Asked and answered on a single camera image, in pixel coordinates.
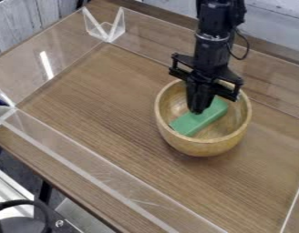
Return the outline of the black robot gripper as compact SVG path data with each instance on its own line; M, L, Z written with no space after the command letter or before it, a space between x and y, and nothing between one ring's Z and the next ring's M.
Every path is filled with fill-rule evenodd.
M173 53L169 74L185 83L187 106L200 114L215 96L237 100L243 79L229 70L231 35L220 38L195 33L195 52L191 56Z

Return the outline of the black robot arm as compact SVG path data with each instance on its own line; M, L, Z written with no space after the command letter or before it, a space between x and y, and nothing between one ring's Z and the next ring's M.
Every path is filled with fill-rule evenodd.
M195 32L195 52L192 56L173 53L169 74L185 83L188 110L201 114L220 96L237 100L243 79L228 68L237 26L247 13L244 0L196 0L197 30Z

